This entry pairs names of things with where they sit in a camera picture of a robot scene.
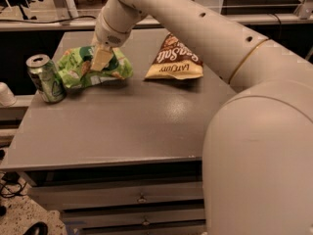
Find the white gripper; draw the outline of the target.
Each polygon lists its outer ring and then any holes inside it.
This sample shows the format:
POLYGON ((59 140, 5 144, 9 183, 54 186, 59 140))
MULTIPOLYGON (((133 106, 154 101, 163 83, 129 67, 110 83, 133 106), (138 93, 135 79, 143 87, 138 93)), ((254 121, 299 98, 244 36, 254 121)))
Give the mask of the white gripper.
POLYGON ((111 47, 121 46, 128 39, 131 28, 132 22, 119 10, 108 7, 101 10, 95 24, 95 35, 103 45, 97 45, 94 49, 92 71, 101 71, 109 65, 113 57, 111 47))

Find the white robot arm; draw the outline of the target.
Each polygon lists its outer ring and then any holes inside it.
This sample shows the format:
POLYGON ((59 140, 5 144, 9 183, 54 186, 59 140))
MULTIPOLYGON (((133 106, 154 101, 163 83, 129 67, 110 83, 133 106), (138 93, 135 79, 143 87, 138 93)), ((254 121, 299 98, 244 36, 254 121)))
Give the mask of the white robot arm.
POLYGON ((313 66, 192 0, 109 0, 97 38, 120 46, 145 16, 237 92, 204 138, 208 235, 312 235, 313 66))

